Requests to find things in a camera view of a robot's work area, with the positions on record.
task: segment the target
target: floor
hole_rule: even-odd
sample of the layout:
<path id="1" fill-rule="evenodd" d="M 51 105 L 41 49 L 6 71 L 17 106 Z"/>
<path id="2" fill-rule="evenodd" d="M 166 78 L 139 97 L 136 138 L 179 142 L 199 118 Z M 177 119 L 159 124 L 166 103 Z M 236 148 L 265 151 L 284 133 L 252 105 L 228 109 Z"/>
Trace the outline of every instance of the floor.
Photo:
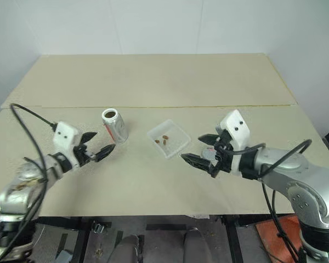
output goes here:
<path id="1" fill-rule="evenodd" d="M 230 263 L 231 256 L 225 227 L 216 216 L 193 219 L 188 216 L 113 216 L 98 218 L 99 222 L 112 222 L 112 227 L 101 234 L 90 233 L 84 262 L 107 262 L 116 240 L 121 236 L 144 235 L 144 263 L 182 262 L 183 237 L 186 228 L 197 227 L 205 237 L 213 262 Z M 159 230 L 157 228 L 176 228 Z M 244 262 L 270 262 L 253 226 L 237 228 Z M 31 259 L 39 263 L 54 262 L 62 236 L 65 250 L 73 251 L 78 232 L 37 224 L 36 243 Z"/>

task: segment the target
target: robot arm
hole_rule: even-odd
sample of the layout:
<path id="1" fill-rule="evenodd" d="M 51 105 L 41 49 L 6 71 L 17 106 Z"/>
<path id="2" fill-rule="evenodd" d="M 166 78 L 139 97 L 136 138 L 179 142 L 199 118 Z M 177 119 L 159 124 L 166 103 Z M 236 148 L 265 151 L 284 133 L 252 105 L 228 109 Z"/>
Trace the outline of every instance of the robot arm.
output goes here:
<path id="1" fill-rule="evenodd" d="M 38 217 L 40 208 L 34 210 L 33 207 L 43 192 L 50 189 L 66 172 L 76 170 L 90 161 L 98 162 L 113 151 L 114 144 L 107 145 L 96 154 L 88 152 L 84 143 L 95 135 L 82 134 L 75 127 L 59 122 L 53 139 L 57 153 L 44 157 L 48 181 L 41 172 L 43 165 L 40 159 L 27 159 L 28 162 L 20 167 L 13 181 L 0 194 L 0 256 L 20 231 L 23 222 L 30 216 L 32 220 Z M 0 262 L 30 262 L 28 257 L 32 253 L 34 232 L 35 223 L 30 222 L 10 253 Z"/>
<path id="2" fill-rule="evenodd" d="M 218 135 L 199 138 L 214 147 L 216 165 L 213 160 L 191 153 L 182 155 L 184 160 L 214 178 L 220 170 L 241 174 L 283 194 L 299 218 L 300 237 L 307 253 L 304 260 L 329 262 L 329 169 L 309 163 L 300 153 L 291 155 L 285 150 L 266 148 L 265 144 L 246 148 L 249 129 L 238 110 L 230 112 L 216 131 Z M 287 155 L 288 158 L 274 166 Z"/>

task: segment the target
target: white wall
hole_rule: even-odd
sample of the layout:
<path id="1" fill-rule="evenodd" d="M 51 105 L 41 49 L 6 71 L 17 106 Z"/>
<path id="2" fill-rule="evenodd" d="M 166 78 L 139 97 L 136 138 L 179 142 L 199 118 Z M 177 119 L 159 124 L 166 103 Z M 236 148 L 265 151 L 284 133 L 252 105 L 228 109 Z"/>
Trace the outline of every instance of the white wall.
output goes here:
<path id="1" fill-rule="evenodd" d="M 329 0 L 0 0 L 0 103 L 40 54 L 267 53 L 329 131 Z"/>

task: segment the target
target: table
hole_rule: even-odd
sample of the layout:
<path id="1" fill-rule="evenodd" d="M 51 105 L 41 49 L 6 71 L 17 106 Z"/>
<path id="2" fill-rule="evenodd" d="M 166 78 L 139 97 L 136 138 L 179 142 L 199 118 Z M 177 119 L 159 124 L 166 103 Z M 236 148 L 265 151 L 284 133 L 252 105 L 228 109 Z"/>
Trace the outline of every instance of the table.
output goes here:
<path id="1" fill-rule="evenodd" d="M 221 172 L 212 179 L 179 156 L 166 160 L 146 132 L 172 119 L 191 137 L 183 152 L 200 153 L 196 140 L 238 108 L 251 144 L 289 149 L 304 139 L 305 153 L 329 168 L 329 152 L 310 120 L 263 54 L 44 56 L 3 104 L 0 113 L 0 191 L 23 163 L 35 158 L 9 103 L 29 106 L 50 121 L 98 132 L 97 151 L 111 142 L 101 113 L 116 107 L 129 139 L 100 163 L 67 173 L 49 190 L 41 216 L 265 214 L 260 183 Z M 53 153 L 48 126 L 22 113 L 45 154 Z M 279 213 L 291 213 L 278 197 Z"/>

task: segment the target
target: clear plastic container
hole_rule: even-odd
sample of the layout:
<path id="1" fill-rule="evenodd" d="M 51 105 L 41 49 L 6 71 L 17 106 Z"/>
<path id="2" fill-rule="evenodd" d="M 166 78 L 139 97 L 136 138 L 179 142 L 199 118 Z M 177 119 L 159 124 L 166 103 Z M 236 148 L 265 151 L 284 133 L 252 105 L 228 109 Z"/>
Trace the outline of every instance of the clear plastic container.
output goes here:
<path id="1" fill-rule="evenodd" d="M 171 119 L 150 130 L 148 137 L 167 159 L 184 149 L 190 142 L 188 134 L 180 129 Z"/>

